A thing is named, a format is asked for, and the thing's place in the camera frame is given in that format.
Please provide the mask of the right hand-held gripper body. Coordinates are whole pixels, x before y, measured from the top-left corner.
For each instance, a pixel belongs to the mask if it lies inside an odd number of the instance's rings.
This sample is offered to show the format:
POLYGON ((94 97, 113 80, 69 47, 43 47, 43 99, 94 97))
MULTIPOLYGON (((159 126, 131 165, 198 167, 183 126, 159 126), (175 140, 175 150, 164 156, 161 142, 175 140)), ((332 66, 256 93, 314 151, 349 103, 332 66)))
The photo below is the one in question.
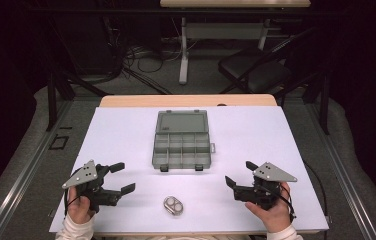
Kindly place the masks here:
POLYGON ((296 182, 297 178, 280 169, 276 165, 265 162, 255 171, 252 171, 253 183, 251 186, 234 187, 234 199, 242 202, 251 202, 264 210, 269 210, 281 198, 281 182, 296 182))

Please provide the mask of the person's right hand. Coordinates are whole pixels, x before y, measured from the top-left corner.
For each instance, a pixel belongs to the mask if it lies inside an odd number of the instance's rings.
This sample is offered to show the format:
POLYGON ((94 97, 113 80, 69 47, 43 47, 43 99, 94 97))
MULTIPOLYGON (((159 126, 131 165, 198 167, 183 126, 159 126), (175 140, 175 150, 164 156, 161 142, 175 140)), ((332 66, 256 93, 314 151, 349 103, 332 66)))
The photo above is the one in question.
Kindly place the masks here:
POLYGON ((268 233, 280 232, 291 225, 289 206, 290 187, 286 182, 281 182, 281 198, 269 210, 263 210, 259 205, 246 202, 245 207, 264 224, 268 233))

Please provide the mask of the person's left hand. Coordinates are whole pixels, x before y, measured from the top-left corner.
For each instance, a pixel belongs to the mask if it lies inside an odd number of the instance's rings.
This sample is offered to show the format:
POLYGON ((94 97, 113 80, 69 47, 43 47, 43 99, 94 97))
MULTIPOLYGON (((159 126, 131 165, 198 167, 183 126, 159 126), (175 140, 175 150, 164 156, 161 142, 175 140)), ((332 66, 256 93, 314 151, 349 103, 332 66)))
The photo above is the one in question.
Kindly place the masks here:
POLYGON ((88 223, 95 215, 90 209, 90 200, 86 196, 79 196, 75 187, 68 189, 67 214, 76 224, 88 223))

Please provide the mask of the black metal stand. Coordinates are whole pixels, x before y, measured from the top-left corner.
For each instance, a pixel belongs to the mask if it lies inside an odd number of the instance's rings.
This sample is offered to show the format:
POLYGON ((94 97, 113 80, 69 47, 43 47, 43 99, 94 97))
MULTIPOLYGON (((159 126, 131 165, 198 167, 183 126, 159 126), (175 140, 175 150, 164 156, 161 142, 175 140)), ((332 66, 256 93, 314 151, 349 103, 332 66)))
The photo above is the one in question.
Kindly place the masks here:
POLYGON ((88 90, 91 93, 94 93, 99 97, 107 96, 107 93, 82 80, 76 74, 71 73, 70 71, 61 67, 54 59, 52 49, 45 40, 40 39, 39 44, 43 47, 43 53, 50 72, 50 77, 47 84, 49 113, 47 130, 51 131, 58 122, 56 92, 59 92, 65 101, 72 101, 76 96, 69 81, 82 86, 84 89, 88 90))
POLYGON ((274 98, 281 99, 289 92, 292 92, 298 88, 300 85, 308 84, 302 99, 305 103, 313 103, 317 96, 320 96, 320 108, 318 116, 319 126, 323 132, 328 135, 328 108, 331 75, 332 71, 328 69, 319 69, 314 71, 305 78, 294 80, 288 85, 285 85, 282 90, 274 94, 274 98))

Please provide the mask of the grey plastic compartment box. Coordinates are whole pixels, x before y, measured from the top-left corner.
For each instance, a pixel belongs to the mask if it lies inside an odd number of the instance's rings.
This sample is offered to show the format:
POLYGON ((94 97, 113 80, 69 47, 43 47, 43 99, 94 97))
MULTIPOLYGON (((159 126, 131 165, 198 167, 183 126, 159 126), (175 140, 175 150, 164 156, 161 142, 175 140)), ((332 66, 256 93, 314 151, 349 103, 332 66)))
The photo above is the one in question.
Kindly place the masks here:
POLYGON ((158 112, 152 154, 155 169, 203 171, 210 168, 213 151, 206 110, 158 112))

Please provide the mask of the wooden table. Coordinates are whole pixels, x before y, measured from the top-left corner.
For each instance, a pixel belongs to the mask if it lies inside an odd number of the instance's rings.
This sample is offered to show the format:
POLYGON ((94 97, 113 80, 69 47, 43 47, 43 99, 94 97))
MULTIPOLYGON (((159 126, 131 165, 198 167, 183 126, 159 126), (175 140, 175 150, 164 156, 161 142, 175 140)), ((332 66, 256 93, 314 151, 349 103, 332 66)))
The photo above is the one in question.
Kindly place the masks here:
POLYGON ((105 96, 100 107, 200 107, 200 106, 276 106, 270 94, 206 95, 115 95, 105 96))

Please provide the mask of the small silver oval object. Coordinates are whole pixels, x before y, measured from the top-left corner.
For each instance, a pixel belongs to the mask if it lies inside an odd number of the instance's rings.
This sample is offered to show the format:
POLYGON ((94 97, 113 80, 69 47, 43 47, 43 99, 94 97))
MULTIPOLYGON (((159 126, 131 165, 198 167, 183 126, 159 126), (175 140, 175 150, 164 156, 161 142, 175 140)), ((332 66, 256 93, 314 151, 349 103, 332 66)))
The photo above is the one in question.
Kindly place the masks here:
POLYGON ((163 206, 173 216, 181 215, 184 210, 182 202, 174 196, 166 197, 163 201, 163 206))

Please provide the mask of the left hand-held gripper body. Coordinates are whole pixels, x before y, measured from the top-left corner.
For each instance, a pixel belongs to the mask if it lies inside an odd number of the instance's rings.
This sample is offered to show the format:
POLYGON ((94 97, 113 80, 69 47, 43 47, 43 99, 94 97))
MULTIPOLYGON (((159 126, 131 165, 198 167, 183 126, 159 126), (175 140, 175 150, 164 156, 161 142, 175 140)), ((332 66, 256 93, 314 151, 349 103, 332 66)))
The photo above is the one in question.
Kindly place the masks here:
POLYGON ((122 197, 121 190, 106 190, 103 188, 104 177, 111 173, 108 165, 96 164, 89 160, 74 171, 70 178, 62 184, 63 189, 75 187, 79 196, 90 200, 90 209, 99 212, 99 206, 116 206, 122 197))

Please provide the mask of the white board sheet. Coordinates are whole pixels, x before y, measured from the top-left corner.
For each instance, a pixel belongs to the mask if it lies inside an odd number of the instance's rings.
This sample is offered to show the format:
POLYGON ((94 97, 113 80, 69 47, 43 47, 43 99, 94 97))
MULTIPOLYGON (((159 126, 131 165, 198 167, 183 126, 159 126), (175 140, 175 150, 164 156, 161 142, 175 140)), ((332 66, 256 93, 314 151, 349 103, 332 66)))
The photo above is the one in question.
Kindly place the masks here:
POLYGON ((114 207, 103 206, 95 218, 98 235, 255 234, 263 223, 233 197, 225 177, 249 186, 253 175, 247 161, 271 162, 297 178, 291 197, 294 227, 302 233, 327 229, 327 221, 311 184, 286 117, 279 107, 219 106, 207 110, 209 133, 216 151, 211 166, 161 172, 151 163, 158 117, 156 108, 96 109, 75 164, 89 160, 102 165, 123 162, 109 174, 107 189, 135 183, 134 192, 114 207), (179 216, 163 206, 174 196, 184 206, 179 216))

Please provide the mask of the black folding chair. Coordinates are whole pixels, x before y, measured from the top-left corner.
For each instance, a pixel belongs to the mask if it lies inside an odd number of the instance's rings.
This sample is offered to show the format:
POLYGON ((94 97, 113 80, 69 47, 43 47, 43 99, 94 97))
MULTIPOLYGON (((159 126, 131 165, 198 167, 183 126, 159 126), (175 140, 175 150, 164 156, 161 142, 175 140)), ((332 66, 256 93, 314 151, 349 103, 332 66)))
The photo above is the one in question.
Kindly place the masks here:
POLYGON ((268 93, 286 83, 292 71, 281 63, 291 53, 305 44, 315 33, 315 27, 283 40, 268 50, 249 47, 218 62, 218 70, 231 84, 223 90, 227 93, 238 88, 245 93, 268 93))

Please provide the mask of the white-legged desk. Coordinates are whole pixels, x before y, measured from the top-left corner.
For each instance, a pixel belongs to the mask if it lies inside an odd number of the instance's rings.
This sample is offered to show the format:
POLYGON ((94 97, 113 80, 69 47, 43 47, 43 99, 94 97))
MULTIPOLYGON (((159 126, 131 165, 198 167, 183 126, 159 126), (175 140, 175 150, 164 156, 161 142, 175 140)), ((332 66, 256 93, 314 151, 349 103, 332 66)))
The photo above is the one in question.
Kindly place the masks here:
MULTIPOLYGON (((270 9, 299 9, 308 8, 310 0, 160 0, 160 6, 171 10, 258 10, 270 9)), ((264 47, 268 29, 265 20, 259 23, 229 23, 228 33, 225 33, 224 23, 188 23, 187 19, 181 19, 181 65, 179 83, 184 85, 188 81, 189 54, 187 40, 194 39, 258 39, 258 47, 264 47)))

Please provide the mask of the black floor socket frame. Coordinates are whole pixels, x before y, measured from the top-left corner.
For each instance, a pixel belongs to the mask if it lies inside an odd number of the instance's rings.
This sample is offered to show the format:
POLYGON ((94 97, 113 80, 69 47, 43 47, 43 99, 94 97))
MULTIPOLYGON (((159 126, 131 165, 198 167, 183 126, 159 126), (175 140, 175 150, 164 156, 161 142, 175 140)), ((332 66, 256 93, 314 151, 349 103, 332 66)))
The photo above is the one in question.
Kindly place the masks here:
POLYGON ((67 145, 68 140, 69 140, 68 136, 59 136, 59 135, 56 135, 53 138, 53 141, 50 144, 49 149, 50 150, 64 150, 65 147, 66 147, 66 145, 67 145))

